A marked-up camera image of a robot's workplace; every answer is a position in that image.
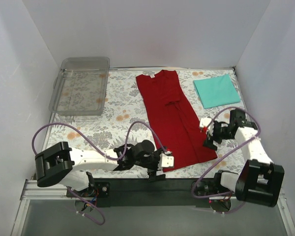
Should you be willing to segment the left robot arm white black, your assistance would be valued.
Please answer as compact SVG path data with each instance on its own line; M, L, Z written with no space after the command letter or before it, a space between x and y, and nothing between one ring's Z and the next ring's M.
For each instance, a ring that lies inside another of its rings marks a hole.
M95 186L90 170L127 171L135 165L146 168L149 180L155 181L162 179L156 172L173 167L174 157L168 150L155 149L149 140L109 149L105 155L59 142L35 156L38 187L62 184L76 191Z

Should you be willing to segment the red t shirt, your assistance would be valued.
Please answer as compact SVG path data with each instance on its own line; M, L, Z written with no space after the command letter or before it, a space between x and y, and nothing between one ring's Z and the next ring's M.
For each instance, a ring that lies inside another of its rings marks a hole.
M217 158L214 150L203 146L206 134L199 128L176 71L161 70L153 77L139 75L136 82L155 139L172 152L175 170Z

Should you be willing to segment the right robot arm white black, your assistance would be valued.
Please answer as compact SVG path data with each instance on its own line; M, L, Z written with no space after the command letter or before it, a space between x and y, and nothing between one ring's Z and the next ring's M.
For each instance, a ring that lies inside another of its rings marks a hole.
M206 133L204 147L217 150L223 140L236 140L245 160L239 174L219 170L213 185L234 192L239 201L274 207L285 171L270 159L259 138L259 126L246 115L243 109L235 108L230 111L229 122L210 117L200 119L200 130Z

